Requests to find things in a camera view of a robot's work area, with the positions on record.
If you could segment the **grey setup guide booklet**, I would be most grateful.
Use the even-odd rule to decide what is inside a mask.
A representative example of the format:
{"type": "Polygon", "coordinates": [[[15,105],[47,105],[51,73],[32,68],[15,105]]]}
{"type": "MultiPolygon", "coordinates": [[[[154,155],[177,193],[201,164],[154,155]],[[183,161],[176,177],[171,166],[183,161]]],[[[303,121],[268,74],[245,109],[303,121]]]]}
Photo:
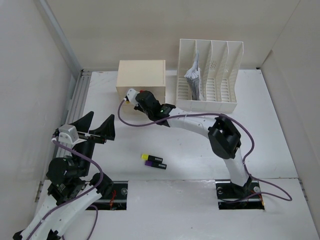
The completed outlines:
{"type": "Polygon", "coordinates": [[[191,92],[191,99],[194,101],[203,101],[203,88],[201,80],[199,51],[196,51],[192,67],[184,75],[191,92]]]}

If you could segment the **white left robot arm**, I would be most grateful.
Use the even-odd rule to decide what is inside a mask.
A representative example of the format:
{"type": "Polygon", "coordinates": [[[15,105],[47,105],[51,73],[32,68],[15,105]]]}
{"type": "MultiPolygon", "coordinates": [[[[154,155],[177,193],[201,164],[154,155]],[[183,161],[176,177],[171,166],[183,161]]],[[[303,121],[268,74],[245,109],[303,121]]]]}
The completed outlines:
{"type": "Polygon", "coordinates": [[[91,130],[94,112],[57,128],[51,142],[70,155],[51,160],[46,173],[50,185],[31,223],[14,240],[60,240],[76,217],[100,198],[111,195],[114,182],[92,160],[96,144],[115,139],[115,116],[91,130]]]}

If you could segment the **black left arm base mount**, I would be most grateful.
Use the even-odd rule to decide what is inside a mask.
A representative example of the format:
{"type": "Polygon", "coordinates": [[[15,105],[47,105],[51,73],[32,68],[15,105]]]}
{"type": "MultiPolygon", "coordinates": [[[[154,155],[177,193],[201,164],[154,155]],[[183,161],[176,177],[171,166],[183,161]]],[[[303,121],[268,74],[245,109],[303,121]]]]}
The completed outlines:
{"type": "Polygon", "coordinates": [[[115,181],[111,193],[92,203],[101,211],[124,211],[127,209],[128,181],[115,181]]]}

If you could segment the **yellow capped black highlighter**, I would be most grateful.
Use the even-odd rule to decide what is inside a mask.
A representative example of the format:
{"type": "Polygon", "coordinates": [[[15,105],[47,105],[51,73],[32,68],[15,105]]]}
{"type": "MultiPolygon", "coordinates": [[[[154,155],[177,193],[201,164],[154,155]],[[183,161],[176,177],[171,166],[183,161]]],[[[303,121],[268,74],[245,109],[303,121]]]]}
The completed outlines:
{"type": "Polygon", "coordinates": [[[149,154],[142,154],[141,159],[144,161],[150,161],[150,162],[156,162],[156,163],[162,163],[163,159],[161,157],[149,155],[149,154]]]}

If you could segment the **purple capped black highlighter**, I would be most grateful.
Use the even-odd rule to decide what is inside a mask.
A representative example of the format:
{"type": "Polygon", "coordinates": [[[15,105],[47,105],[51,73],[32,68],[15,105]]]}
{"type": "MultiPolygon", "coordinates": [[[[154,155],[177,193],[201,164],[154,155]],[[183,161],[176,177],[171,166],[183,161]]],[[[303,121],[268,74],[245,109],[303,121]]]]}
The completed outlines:
{"type": "Polygon", "coordinates": [[[154,161],[145,161],[144,163],[145,166],[148,167],[152,167],[152,168],[157,168],[157,169],[162,169],[162,170],[166,170],[167,169],[167,165],[160,163],[160,162],[154,162],[154,161]]]}

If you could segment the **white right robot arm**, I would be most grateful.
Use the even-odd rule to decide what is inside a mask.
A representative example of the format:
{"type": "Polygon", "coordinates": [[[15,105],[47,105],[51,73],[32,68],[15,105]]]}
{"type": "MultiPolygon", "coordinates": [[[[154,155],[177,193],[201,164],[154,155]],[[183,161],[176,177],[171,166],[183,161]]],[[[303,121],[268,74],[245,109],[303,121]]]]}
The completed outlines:
{"type": "Polygon", "coordinates": [[[213,153],[224,160],[229,171],[231,190],[237,197],[250,191],[251,177],[245,170],[240,150],[241,134],[225,116],[207,118],[192,116],[172,104],[160,104],[150,91],[128,90],[126,94],[134,109],[143,112],[154,123],[169,128],[184,129],[206,137],[213,153]]]}

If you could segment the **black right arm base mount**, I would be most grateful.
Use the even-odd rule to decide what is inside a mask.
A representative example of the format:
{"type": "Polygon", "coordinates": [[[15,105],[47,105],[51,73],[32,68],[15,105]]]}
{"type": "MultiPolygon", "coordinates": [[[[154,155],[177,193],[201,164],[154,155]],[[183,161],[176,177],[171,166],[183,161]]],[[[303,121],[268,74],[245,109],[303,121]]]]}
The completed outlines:
{"type": "Polygon", "coordinates": [[[264,201],[258,193],[260,184],[253,181],[240,187],[230,180],[215,182],[219,210],[264,210],[264,201]]]}

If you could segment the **cream wooden drawer cabinet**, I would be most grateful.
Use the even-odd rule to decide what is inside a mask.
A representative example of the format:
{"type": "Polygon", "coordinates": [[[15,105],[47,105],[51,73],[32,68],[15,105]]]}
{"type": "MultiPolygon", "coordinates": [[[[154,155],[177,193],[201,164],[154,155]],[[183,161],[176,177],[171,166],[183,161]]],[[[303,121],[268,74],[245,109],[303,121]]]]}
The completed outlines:
{"type": "Polygon", "coordinates": [[[164,104],[166,101],[165,60],[120,60],[116,80],[118,97],[122,100],[129,89],[150,91],[164,104]]]}

